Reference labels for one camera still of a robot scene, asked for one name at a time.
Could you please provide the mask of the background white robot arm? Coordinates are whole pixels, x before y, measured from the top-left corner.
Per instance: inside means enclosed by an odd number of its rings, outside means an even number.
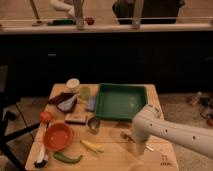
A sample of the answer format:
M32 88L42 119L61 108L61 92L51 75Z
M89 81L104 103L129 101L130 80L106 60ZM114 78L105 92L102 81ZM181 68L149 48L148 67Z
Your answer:
M57 10L66 12L69 17L75 16L73 0L49 0L51 6Z

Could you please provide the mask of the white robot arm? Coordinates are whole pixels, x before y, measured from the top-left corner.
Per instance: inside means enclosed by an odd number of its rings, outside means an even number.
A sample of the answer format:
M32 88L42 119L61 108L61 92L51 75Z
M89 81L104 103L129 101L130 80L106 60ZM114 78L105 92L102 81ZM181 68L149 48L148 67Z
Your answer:
M212 130L169 122L160 116L157 107L145 105L132 119L133 139L145 142L153 135L213 158Z

